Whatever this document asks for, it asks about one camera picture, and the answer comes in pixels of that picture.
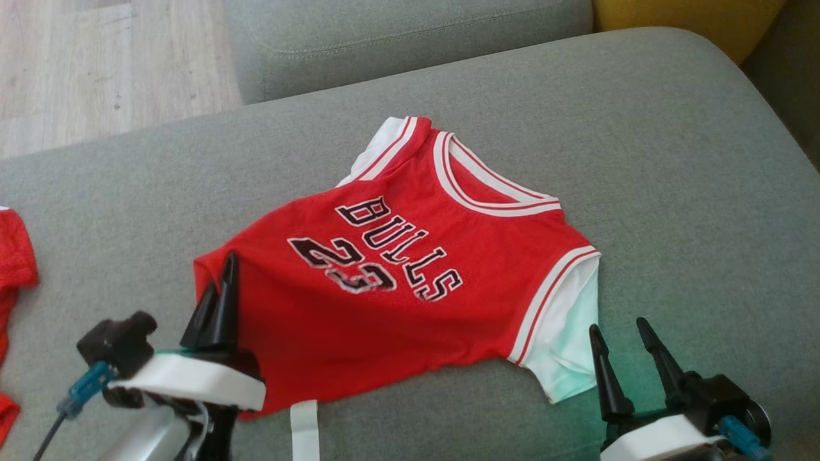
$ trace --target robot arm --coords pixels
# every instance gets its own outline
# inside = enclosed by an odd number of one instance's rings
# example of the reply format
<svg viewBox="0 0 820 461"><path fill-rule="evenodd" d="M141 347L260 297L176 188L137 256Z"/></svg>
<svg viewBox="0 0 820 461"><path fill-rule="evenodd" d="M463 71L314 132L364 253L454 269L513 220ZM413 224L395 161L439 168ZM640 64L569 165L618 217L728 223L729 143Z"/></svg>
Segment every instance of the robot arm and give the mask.
<svg viewBox="0 0 820 461"><path fill-rule="evenodd" d="M635 414L609 362L604 337L597 325L591 326L601 418L607 423L601 461L770 461L764 447L771 427L763 409L723 375L704 379L683 372L649 322L641 317L637 326L658 369L666 408Z"/></svg>
<svg viewBox="0 0 820 461"><path fill-rule="evenodd" d="M236 418L241 411L262 409L265 383L256 358L237 345L236 255L228 255L218 283L218 291L212 282L199 301L180 341L182 350L155 353L148 335L157 323L143 312L100 322L77 343L91 369L58 408L58 421L76 417L97 391L112 406L139 409L134 424L101 460L230 459Z"/></svg>

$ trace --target black cable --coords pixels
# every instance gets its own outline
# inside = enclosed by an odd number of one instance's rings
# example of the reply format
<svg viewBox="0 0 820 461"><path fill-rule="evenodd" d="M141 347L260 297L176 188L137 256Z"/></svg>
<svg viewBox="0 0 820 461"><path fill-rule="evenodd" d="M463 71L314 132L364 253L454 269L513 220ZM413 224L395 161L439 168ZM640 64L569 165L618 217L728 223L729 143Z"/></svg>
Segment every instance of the black cable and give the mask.
<svg viewBox="0 0 820 461"><path fill-rule="evenodd" d="M46 434L46 438L43 439L43 443L40 444L40 449L37 450L37 454L34 456L34 459L32 461L40 461L40 459L43 457L43 454L46 452L46 449L48 448L48 444L51 443L51 439L54 438L54 434L57 433L57 429L60 428L60 425L65 420L66 414L60 412L60 416L57 416L57 420L52 425L52 428L48 431L48 434Z"/></svg>

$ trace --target couch cushion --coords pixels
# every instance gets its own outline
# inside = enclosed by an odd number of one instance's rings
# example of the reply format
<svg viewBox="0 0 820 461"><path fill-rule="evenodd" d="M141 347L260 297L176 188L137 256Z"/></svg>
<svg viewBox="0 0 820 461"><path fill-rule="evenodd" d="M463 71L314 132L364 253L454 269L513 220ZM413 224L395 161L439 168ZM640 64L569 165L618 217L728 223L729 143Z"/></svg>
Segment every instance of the couch cushion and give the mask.
<svg viewBox="0 0 820 461"><path fill-rule="evenodd" d="M635 318L683 368L725 373L768 411L776 459L820 450L820 176L748 80L680 30L587 35L0 163L42 285L11 319L0 390L30 459L106 317L155 315L174 347L191 261L268 210L333 187L390 115L426 115L500 174L562 199L604 254L600 322L639 410L663 405ZM95 400L54 459L100 454L130 412ZM429 373L319 407L323 459L594 459L594 392L550 405L503 362ZM235 433L237 459L290 459L287 411Z"/></svg>
<svg viewBox="0 0 820 461"><path fill-rule="evenodd" d="M229 0L246 104L592 31L590 0Z"/></svg>

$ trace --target red fabric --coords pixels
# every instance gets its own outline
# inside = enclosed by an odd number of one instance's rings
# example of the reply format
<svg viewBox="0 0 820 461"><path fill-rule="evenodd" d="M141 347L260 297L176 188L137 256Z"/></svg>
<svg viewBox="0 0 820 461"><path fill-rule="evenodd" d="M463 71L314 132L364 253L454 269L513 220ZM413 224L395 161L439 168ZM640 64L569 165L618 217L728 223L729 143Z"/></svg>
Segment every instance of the red fabric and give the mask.
<svg viewBox="0 0 820 461"><path fill-rule="evenodd" d="M199 296L218 279L226 255L239 255L239 342L256 354L267 388L262 411L252 416L359 394L444 365L508 358L545 276L568 251L589 245L559 208L497 217L456 203L436 179L439 131L418 120L410 141L375 179L359 175L288 203L194 262ZM479 201L511 202L462 167L453 165L452 174ZM544 201L544 195L533 198ZM389 213L357 225L339 211L368 202L374 203L369 212L386 207ZM360 210L354 220L369 212ZM397 217L412 223L412 231L382 248L367 243L368 231ZM387 229L382 237L392 232ZM407 261L385 259L384 252L421 230L426 236L394 258ZM306 239L336 260L309 247L300 252ZM423 281L412 280L405 264L439 249L446 255L417 269ZM355 253L363 258L349 258ZM343 289L342 276L353 287L367 287ZM435 301L425 299L441 292Z"/></svg>
<svg viewBox="0 0 820 461"><path fill-rule="evenodd" d="M0 364L6 357L6 325L17 302L19 287L37 285L34 250L23 220L10 209L0 210ZM0 394L0 446L20 413L20 407Z"/></svg>

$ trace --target basketball jersey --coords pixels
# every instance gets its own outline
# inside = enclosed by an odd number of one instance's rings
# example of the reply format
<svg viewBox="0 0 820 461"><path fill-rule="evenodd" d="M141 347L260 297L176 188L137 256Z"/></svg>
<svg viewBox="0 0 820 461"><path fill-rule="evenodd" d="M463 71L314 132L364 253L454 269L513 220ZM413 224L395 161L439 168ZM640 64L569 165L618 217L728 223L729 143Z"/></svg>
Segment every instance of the basketball jersey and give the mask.
<svg viewBox="0 0 820 461"><path fill-rule="evenodd" d="M555 197L426 118L388 119L336 188L197 258L200 295L229 252L261 414L489 358L532 370L552 401L595 384L598 251Z"/></svg>

